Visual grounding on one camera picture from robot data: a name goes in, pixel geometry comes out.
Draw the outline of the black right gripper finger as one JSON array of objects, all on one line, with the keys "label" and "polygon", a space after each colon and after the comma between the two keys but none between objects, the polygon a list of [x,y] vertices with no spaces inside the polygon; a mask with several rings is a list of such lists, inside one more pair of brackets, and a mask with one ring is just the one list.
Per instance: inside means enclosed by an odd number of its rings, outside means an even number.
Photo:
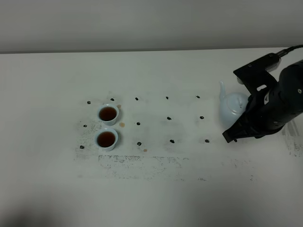
[{"label": "black right gripper finger", "polygon": [[223,132],[223,137],[225,138],[227,143],[230,143],[237,139],[254,136],[254,130],[247,118],[246,113],[243,113],[230,128]]}]

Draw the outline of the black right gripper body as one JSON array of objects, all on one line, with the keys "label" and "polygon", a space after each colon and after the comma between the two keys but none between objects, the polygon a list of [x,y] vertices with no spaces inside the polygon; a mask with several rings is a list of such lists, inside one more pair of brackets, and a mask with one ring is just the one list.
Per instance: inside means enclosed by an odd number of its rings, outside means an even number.
[{"label": "black right gripper body", "polygon": [[303,61],[284,68],[275,86],[250,96],[247,107],[250,130],[256,139],[280,131],[286,123],[303,113]]}]

